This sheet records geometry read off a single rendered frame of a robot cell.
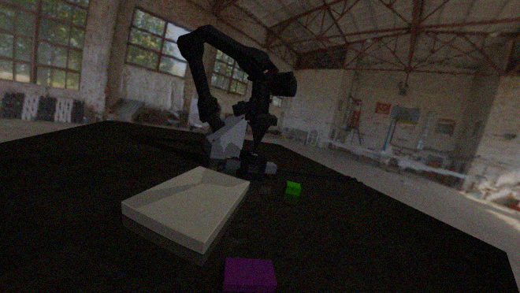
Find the beige flat rectangular block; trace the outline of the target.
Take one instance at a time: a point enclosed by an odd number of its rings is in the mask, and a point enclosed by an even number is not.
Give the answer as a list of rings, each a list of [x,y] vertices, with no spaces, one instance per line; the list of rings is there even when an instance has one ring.
[[[199,166],[121,202],[126,217],[204,254],[250,182]]]

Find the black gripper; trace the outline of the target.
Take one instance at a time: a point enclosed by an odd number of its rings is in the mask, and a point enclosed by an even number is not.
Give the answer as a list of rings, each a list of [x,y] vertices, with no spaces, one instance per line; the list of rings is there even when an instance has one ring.
[[[256,113],[246,113],[245,120],[250,120],[247,123],[252,128],[254,145],[258,146],[270,125],[277,126],[277,117],[269,113],[269,104],[272,103],[269,95],[256,94],[251,98],[255,100]]]

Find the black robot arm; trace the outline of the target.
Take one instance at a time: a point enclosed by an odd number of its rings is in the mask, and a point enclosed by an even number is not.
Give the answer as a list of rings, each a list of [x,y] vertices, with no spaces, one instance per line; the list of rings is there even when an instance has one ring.
[[[188,61],[195,88],[199,96],[198,111],[202,123],[208,122],[213,133],[225,126],[217,115],[217,98],[211,96],[202,57],[204,43],[209,43],[219,51],[234,59],[239,67],[247,73],[248,80],[252,81],[251,94],[276,95],[280,97],[295,97],[297,80],[294,72],[279,72],[278,67],[269,59],[269,55],[251,46],[244,46],[232,37],[223,34],[213,25],[200,26],[191,33],[180,35],[176,42],[181,56]],[[268,69],[268,72],[264,73]],[[232,106],[234,116],[244,113],[255,114],[255,100],[240,101]]]

